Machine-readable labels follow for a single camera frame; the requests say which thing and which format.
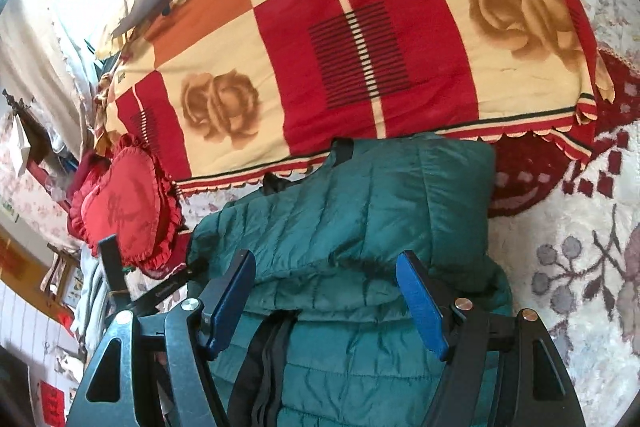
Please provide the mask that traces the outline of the green puffer jacket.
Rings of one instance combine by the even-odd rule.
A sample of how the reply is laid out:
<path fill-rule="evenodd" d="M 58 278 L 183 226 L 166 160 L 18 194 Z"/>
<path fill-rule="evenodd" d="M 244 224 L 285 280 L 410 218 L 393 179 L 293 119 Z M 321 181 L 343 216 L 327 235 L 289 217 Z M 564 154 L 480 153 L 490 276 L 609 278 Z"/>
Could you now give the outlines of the green puffer jacket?
<path fill-rule="evenodd" d="M 434 279 L 511 308 L 487 256 L 495 154 L 434 134 L 337 144 L 307 178 L 205 217 L 191 259 L 216 279 L 242 249 L 254 287 L 231 346 L 209 366 L 235 426 L 419 426 L 442 363 L 398 289 L 412 251 Z"/>

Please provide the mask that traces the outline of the red heart-shaped pillow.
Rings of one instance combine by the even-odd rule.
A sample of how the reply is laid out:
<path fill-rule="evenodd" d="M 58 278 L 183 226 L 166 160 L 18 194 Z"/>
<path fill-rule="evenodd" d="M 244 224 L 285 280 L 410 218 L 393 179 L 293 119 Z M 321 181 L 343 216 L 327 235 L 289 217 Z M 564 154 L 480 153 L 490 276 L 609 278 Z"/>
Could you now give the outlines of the red heart-shaped pillow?
<path fill-rule="evenodd" d="M 122 135 L 111 157 L 87 153 L 67 190 L 67 230 L 99 254 L 115 236 L 126 268 L 161 280 L 186 264 L 189 234 L 174 184 L 149 145 Z"/>

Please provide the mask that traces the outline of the white floral plush blanket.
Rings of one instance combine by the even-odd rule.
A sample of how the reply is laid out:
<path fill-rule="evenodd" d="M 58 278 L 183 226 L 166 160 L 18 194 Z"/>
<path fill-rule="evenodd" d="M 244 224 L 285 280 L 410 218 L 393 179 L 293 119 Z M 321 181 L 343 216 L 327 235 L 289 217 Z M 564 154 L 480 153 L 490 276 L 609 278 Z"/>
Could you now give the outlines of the white floral plush blanket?
<path fill-rule="evenodd" d="M 615 87 L 590 163 L 528 134 L 495 145 L 489 254 L 515 308 L 537 310 L 589 426 L 639 422 L 639 71 L 602 55 Z"/>

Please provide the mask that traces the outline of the red cream rose blanket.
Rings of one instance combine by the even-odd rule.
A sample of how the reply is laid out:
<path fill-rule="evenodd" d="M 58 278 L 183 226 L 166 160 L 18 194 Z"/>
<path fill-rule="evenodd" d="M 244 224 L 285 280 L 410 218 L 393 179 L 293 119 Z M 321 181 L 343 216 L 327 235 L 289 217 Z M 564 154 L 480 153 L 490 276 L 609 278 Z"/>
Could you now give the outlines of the red cream rose blanket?
<path fill-rule="evenodd" d="M 535 133 L 585 162 L 614 96 L 580 0 L 169 0 L 122 48 L 103 127 L 191 194 L 335 138 Z"/>

